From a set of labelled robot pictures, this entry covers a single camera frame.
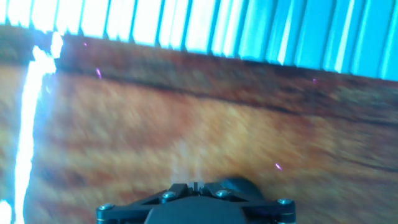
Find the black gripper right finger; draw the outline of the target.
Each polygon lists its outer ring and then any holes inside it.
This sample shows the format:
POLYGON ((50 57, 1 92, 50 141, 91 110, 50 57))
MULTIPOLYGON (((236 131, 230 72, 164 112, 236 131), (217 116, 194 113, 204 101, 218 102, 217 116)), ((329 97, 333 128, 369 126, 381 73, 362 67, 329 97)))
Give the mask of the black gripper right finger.
POLYGON ((197 190, 199 196, 238 207, 249 223, 295 223, 294 200, 268 200, 252 182, 210 182, 198 184, 197 190))

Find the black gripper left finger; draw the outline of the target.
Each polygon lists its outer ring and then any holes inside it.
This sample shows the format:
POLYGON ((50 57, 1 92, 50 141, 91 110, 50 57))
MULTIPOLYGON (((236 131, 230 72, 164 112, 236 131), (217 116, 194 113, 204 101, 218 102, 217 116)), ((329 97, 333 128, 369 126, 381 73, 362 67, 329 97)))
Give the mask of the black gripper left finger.
POLYGON ((172 184, 169 189, 157 192, 129 205, 106 203, 96 209, 96 224, 145 223, 150 212, 168 202, 194 196, 196 183, 172 184))

